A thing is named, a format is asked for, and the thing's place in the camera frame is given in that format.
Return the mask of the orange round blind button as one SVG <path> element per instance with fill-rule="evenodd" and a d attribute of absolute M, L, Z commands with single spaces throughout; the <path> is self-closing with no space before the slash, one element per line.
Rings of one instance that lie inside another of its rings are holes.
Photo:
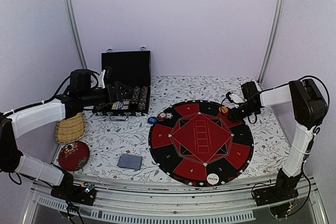
<path fill-rule="evenodd" d="M 229 112 L 229 109 L 225 106 L 221 106 L 219 108 L 219 111 L 222 113 L 222 114 L 227 114 Z"/>

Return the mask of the blue small blind button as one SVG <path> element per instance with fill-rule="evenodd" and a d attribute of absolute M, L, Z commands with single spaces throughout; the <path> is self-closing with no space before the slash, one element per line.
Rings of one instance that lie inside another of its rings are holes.
<path fill-rule="evenodd" d="M 153 125 L 157 123 L 157 120 L 158 120 L 157 117 L 152 116 L 148 118 L 147 122 Z"/>

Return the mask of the red orange chip stack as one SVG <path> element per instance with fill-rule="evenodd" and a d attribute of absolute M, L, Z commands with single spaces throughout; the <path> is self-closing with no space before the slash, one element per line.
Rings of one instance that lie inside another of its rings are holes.
<path fill-rule="evenodd" d="M 167 119 L 167 114 L 164 113 L 164 112 L 161 112 L 161 113 L 158 115 L 157 119 L 158 119 L 159 121 L 164 121 L 164 120 Z"/>

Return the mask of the white blue dealer button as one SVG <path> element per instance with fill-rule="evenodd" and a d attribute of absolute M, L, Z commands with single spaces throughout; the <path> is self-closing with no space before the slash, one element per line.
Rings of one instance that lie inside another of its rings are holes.
<path fill-rule="evenodd" d="M 211 173 L 207 175 L 207 182 L 210 185 L 216 185 L 219 182 L 219 176 L 215 173 Z"/>

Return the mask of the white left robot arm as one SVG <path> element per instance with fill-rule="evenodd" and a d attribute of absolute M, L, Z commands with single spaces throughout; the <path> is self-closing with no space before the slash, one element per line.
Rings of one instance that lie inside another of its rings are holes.
<path fill-rule="evenodd" d="M 58 186 L 67 200 L 78 195 L 78 188 L 65 180 L 65 172 L 53 165 L 31 157 L 17 147 L 17 139 L 50 123 L 72 118 L 87 107 L 110 105 L 129 98 L 133 88 L 112 81 L 110 67 L 100 73 L 89 69 L 72 71 L 63 81 L 63 93 L 57 89 L 51 98 L 12 109 L 1 114 L 1 172 L 21 174 Z"/>

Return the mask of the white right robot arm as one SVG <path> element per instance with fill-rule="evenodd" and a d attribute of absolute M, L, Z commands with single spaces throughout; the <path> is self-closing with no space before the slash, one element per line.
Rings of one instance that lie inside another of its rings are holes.
<path fill-rule="evenodd" d="M 238 122 L 251 115 L 258 115 L 262 108 L 291 104 L 295 120 L 295 134 L 284 166 L 279 170 L 276 186 L 271 196 L 276 201 L 291 194 L 303 175 L 303 166 L 309 157 L 314 137 L 320 131 L 330 107 L 330 95 L 319 78 L 306 75 L 277 87 L 258 90 L 252 81 L 241 86 L 243 95 L 227 92 L 225 98 L 234 107 L 228 110 L 228 118 Z"/>

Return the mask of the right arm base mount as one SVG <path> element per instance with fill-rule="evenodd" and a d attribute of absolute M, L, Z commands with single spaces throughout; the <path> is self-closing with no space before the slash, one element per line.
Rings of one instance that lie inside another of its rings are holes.
<path fill-rule="evenodd" d="M 264 187 L 253 188 L 251 195 L 257 206 L 271 205 L 269 211 L 275 218 L 287 218 L 297 203 L 297 183 L 284 178 L 277 178 L 273 186 L 257 183 Z"/>

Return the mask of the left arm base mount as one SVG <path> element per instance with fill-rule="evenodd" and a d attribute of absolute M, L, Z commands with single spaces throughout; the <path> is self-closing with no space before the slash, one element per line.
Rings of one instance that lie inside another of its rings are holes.
<path fill-rule="evenodd" d="M 50 193 L 55 198 L 87 206 L 93 206 L 96 194 L 97 191 L 93 183 L 83 182 L 80 185 L 75 185 L 72 180 L 61 182 L 59 186 L 53 186 Z"/>

